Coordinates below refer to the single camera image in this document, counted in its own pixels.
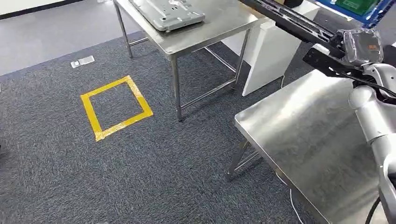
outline metal frame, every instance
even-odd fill
[[[125,26],[124,26],[124,22],[122,20],[122,16],[120,13],[120,8],[117,4],[114,4],[115,10],[117,12],[117,17],[118,17],[118,21],[120,22],[120,26],[121,26],[121,30],[122,30],[122,34],[124,36],[124,42],[125,42],[125,46],[128,49],[128,54],[129,57],[132,57],[132,50],[131,47],[134,45],[137,45],[139,43],[145,42],[147,40],[149,40],[147,37],[137,40],[135,42],[129,42],[128,37],[127,37],[127,33],[125,31]],[[182,117],[182,110],[193,105],[194,103],[214,94],[215,92],[229,86],[230,84],[233,84],[233,86],[235,86],[238,83],[238,79],[239,79],[239,75],[240,75],[240,71],[242,69],[242,64],[243,64],[243,56],[245,55],[245,49],[246,49],[246,45],[250,36],[250,31],[251,29],[247,29],[246,30],[246,34],[245,34],[245,38],[243,40],[243,44],[242,44],[242,48],[240,51],[240,57],[237,63],[237,68],[235,69],[233,66],[231,66],[229,63],[227,63],[224,59],[222,59],[220,56],[218,56],[216,53],[214,53],[212,50],[210,50],[207,46],[204,47],[204,49],[206,49],[210,54],[212,54],[216,59],[218,59],[222,64],[224,64],[226,67],[228,67],[231,71],[233,71],[235,73],[235,76],[228,80],[227,82],[215,87],[214,89],[202,94],[201,96],[193,99],[192,101],[181,105],[180,103],[180,79],[179,79],[179,71],[178,71],[178,67],[177,67],[177,56],[176,55],[171,55],[169,58],[170,61],[170,65],[172,67],[172,73],[173,73],[173,88],[174,88],[174,92],[175,92],[175,101],[176,101],[176,113],[177,113],[177,120],[178,121],[182,121],[183,117]]]
[[[245,159],[242,159],[243,154],[246,152],[246,149],[248,148],[248,144],[249,141],[246,140],[242,143],[243,145],[240,147],[240,149],[238,150],[238,152],[236,152],[233,156],[233,160],[231,161],[231,165],[228,168],[228,172],[226,175],[226,178],[228,180],[231,180],[234,173],[240,169],[241,167],[243,167],[246,163],[248,163],[249,161],[251,161],[253,158],[255,158],[259,152],[255,151],[252,154],[248,155]]]

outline white cable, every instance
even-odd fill
[[[282,77],[282,81],[281,81],[281,88],[283,88],[283,81],[284,81],[284,75]]]
[[[294,207],[293,198],[291,197],[291,189],[290,189],[290,203],[291,203],[291,206],[292,206],[293,209],[294,209],[294,212],[296,213],[296,216],[297,216],[298,220],[300,220],[300,223],[301,223],[301,224],[304,224],[303,221],[301,220],[301,218],[300,218],[298,212],[297,212],[296,207]]]
[[[284,183],[284,185],[287,186],[287,184],[281,179],[281,177],[280,177],[276,172],[275,172],[275,174],[276,174],[276,176],[282,181],[282,183]],[[299,215],[298,212],[297,212],[296,207],[294,207],[293,198],[291,197],[291,189],[290,189],[290,203],[291,203],[291,206],[293,207],[294,213],[296,214],[298,220],[300,221],[301,224],[304,224],[303,221],[302,221],[301,218],[300,218],[300,215]]]

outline white cabinet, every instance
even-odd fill
[[[304,1],[294,10],[313,20],[319,7]],[[248,40],[245,61],[251,69],[243,89],[243,96],[263,87],[284,75],[301,41],[275,26],[269,18],[262,18],[263,24],[252,28]],[[224,39],[222,42],[236,54],[240,54],[245,32]]]

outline steel table top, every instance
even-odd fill
[[[235,116],[320,222],[364,223],[378,197],[374,156],[348,104],[351,89],[349,79],[314,70]],[[372,221],[384,220],[378,206]]]
[[[147,34],[146,36],[169,59],[191,53],[219,42],[241,31],[252,28],[259,20],[244,9],[237,0],[189,0],[205,13],[202,23],[173,30],[169,33],[157,31],[129,0],[114,0]]]

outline yellow tape square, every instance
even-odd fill
[[[121,83],[127,83],[128,86],[131,88],[132,93],[135,95],[137,101],[139,102],[141,108],[143,109],[143,112],[129,118],[128,120],[122,121],[121,123],[114,125],[113,127],[110,127],[104,131],[102,131],[102,128],[100,127],[98,118],[96,117],[95,111],[93,110],[91,101],[89,100],[89,97],[95,96],[96,94],[99,94],[103,91],[106,91],[108,89],[111,89]],[[85,108],[85,111],[87,113],[89,122],[91,123],[92,130],[95,134],[95,139],[96,141],[102,140],[105,137],[109,136],[110,134],[113,134],[116,131],[121,130],[122,128],[125,128],[133,123],[138,122],[139,120],[142,120],[144,118],[150,117],[153,115],[153,112],[151,111],[150,106],[140,93],[139,89],[133,82],[130,76],[125,76],[122,79],[119,79],[117,81],[114,81],[110,84],[107,84],[105,86],[102,86],[100,88],[97,88],[91,92],[88,92],[86,94],[81,95],[81,100],[83,101],[83,105]]]

